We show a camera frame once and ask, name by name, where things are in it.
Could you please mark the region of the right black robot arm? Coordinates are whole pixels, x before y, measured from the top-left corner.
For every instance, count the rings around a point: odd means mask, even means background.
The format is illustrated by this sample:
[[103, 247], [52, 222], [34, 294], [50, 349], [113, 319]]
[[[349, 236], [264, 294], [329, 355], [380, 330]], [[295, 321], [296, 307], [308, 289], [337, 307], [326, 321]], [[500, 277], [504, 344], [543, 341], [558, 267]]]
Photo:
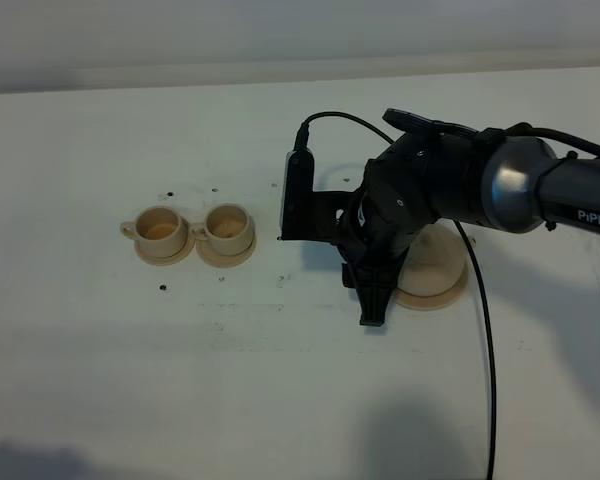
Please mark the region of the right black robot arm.
[[542, 223], [600, 234], [600, 145], [519, 123], [475, 130], [389, 109], [400, 132], [365, 166], [354, 191], [315, 191], [309, 127], [285, 171], [281, 237], [324, 242], [343, 258], [364, 326], [385, 321], [407, 251], [440, 219], [510, 233]]

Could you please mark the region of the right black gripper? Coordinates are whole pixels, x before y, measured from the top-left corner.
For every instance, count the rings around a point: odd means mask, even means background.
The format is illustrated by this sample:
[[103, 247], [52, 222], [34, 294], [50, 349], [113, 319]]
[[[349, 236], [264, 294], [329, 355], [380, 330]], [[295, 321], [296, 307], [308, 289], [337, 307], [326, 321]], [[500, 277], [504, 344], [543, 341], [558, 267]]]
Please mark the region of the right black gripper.
[[342, 283], [355, 288], [360, 324], [381, 327], [409, 245], [438, 214], [426, 192], [425, 160], [376, 158], [352, 192], [316, 191], [303, 240], [330, 244], [344, 260]]

